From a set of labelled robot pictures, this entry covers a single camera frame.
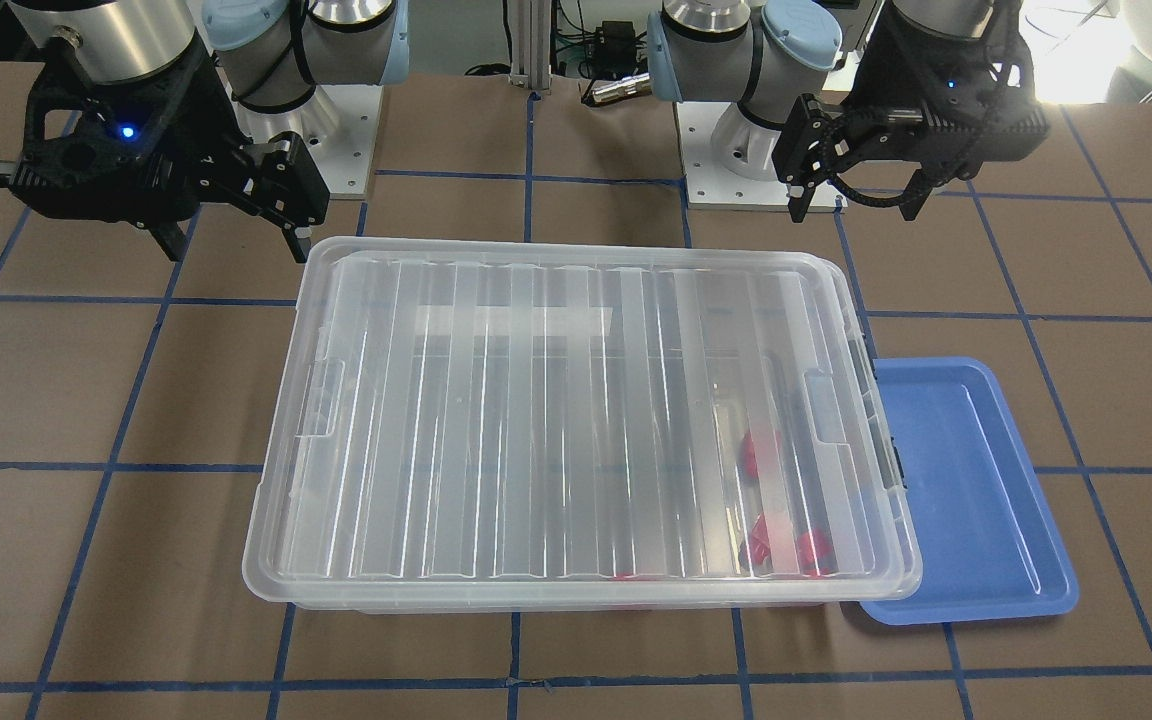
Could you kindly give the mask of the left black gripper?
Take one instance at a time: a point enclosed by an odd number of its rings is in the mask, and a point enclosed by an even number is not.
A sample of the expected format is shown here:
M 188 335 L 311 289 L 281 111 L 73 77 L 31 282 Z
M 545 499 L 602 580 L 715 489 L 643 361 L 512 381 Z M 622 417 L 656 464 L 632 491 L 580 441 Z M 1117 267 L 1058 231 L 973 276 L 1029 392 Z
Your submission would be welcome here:
M 791 223 L 803 223 L 831 179 L 867 161 L 914 162 L 899 196 L 914 222 L 942 184 L 1032 156 L 1049 129 L 1020 9 L 884 8 L 841 109 L 799 94 L 773 167 Z

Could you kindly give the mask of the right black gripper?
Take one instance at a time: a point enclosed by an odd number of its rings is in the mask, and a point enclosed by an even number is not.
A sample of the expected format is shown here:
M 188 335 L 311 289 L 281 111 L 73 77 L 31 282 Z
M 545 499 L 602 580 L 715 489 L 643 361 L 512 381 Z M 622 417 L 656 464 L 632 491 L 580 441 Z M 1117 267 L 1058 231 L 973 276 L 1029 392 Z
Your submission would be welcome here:
M 200 37 L 141 78 L 99 83 L 76 45 L 52 37 L 26 97 L 23 147 L 9 191 L 52 219 L 145 223 L 172 263 L 189 240 L 179 222 L 205 200 L 247 190 L 298 264 L 329 209 L 329 188 L 298 132 L 251 143 Z

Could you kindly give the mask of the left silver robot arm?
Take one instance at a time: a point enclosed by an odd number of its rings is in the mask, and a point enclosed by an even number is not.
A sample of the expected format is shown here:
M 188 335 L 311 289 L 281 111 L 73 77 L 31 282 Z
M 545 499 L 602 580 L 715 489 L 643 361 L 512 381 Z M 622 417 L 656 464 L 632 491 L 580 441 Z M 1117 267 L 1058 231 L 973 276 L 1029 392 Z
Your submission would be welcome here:
M 827 103 L 846 40 L 829 6 L 664 1 L 646 67 L 659 100 L 721 106 L 702 132 L 713 200 L 760 185 L 799 223 L 831 187 L 911 222 L 946 184 L 1047 141 L 1020 18 L 1018 1 L 876 3 L 852 85 Z

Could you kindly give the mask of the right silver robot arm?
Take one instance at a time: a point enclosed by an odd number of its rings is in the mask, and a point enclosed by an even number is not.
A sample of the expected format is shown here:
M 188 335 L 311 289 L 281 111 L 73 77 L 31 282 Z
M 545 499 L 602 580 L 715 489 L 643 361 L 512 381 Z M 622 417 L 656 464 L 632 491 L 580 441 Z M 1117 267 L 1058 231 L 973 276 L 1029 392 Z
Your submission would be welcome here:
M 3 185 L 52 219 L 128 223 L 179 262 L 182 225 L 223 204 L 306 259 L 342 132 L 329 88 L 410 74 L 404 1 L 12 1 L 44 55 Z

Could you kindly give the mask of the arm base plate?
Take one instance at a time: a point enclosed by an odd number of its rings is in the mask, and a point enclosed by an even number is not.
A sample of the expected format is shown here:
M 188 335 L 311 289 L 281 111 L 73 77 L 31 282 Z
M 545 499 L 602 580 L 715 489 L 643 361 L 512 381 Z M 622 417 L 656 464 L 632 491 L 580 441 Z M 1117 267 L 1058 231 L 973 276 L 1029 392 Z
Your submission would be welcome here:
M 679 150 L 691 209 L 783 211 L 791 188 L 776 176 L 780 132 L 735 103 L 677 103 Z
M 298 132 L 333 199 L 365 200 L 376 154 L 384 88 L 329 85 L 298 108 L 270 114 L 234 105 L 238 127 L 253 141 Z

